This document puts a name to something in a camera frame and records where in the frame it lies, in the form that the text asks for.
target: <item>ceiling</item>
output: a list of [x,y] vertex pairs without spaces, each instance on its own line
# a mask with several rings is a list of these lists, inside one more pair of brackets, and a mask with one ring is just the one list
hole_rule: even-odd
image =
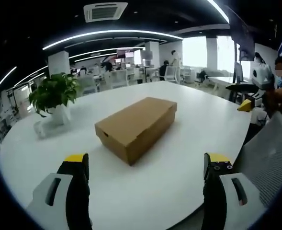
[[[83,7],[100,2],[112,1],[40,0],[18,3],[0,0],[0,80],[17,66],[3,82],[1,89],[12,87],[25,76],[46,66],[48,56],[63,49],[73,56],[93,50],[137,46],[151,39],[159,39],[160,42],[176,40],[156,34],[99,34],[66,41],[47,50],[42,49],[70,36],[115,29],[171,34],[189,27],[226,24],[220,13],[206,0],[125,0],[128,6],[119,20],[86,23]],[[221,6],[229,5],[254,28],[256,42],[271,47],[276,47],[280,43],[279,37],[282,35],[275,38],[274,5],[271,0],[215,0],[215,2]],[[206,31],[204,34],[214,33],[227,34],[228,31]],[[193,33],[182,34],[183,37],[191,35]]]

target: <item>box lid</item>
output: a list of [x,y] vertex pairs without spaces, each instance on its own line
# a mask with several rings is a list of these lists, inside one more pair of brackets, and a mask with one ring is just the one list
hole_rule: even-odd
[[106,135],[128,146],[150,128],[175,102],[147,97],[95,124]]

